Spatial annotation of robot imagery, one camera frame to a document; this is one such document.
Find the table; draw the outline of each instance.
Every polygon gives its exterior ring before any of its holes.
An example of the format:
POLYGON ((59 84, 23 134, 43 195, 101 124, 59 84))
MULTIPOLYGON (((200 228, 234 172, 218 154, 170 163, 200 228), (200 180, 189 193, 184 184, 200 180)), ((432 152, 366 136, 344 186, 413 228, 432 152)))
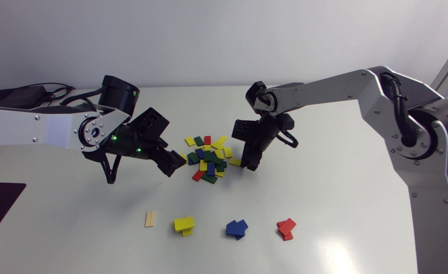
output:
MULTIPOLYGON (((234 121, 259 118, 247 89, 142 88, 135 116, 153 107, 167 118, 170 150, 191 152, 185 137, 227 135, 240 157, 234 121)), ((77 151, 0 147, 0 182, 27 184, 0 224, 0 273, 417 273, 407 186, 358 103, 290 115, 297 149, 275 140, 255 172, 229 166, 215 185, 192 180, 196 166, 168 178, 132 158, 108 185, 100 165, 77 151), (148 210, 152 228, 144 227, 148 210), (186 215, 195 228, 182 237, 173 220, 186 215), (276 223, 289 217, 294 239, 283 241, 276 223), (241 219, 246 236, 226 236, 226 224, 241 219)))

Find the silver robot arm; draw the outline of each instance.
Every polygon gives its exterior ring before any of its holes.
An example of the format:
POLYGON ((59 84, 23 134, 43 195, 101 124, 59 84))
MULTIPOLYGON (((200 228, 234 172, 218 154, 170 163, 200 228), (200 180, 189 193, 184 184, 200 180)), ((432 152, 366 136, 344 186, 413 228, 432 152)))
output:
POLYGON ((363 119, 384 138, 393 167, 408 186, 418 272, 448 273, 448 99, 386 67, 308 84, 266 88, 258 82, 246 99, 261 118, 237 120, 233 137, 245 141, 241 166, 250 170, 257 168, 274 137, 298 145, 288 132, 294 123, 286 112, 357 99, 363 119))

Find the stack of blocks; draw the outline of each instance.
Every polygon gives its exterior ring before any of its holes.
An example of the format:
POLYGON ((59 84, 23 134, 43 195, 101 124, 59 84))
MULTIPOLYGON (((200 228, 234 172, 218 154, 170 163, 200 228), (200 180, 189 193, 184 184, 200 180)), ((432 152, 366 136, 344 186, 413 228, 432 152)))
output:
POLYGON ((229 224, 226 225, 226 234, 235 236, 236 240, 241 239, 245 236, 245 230, 248 228, 248 225, 244 220, 241 220, 239 222, 236 222, 236 220, 233 220, 229 224))
POLYGON ((292 229, 297 225, 292 219, 288 218, 285 221, 278 222, 278 232, 283 237, 283 240, 291 240, 293 239, 292 229))
POLYGON ((185 218, 173 220, 175 225, 175 231, 177 233, 182 232, 182 236, 189 236, 192 234, 192 227, 195 227, 195 223, 192 217, 187 216, 185 218))
POLYGON ((230 158, 229 163, 231 165, 241 166, 241 160, 232 157, 231 148, 224 147, 226 140, 226 136, 221 136, 215 142, 211 141, 210 136, 205 136, 203 140, 200 136, 185 138, 185 142, 189 146, 197 145, 195 152, 187 155, 180 154, 187 160, 189 165, 199 164, 198 171, 193 175, 192 179, 196 181, 204 179, 214 184, 217 181, 217 177, 224 177, 224 169, 227 168, 226 158, 230 158))

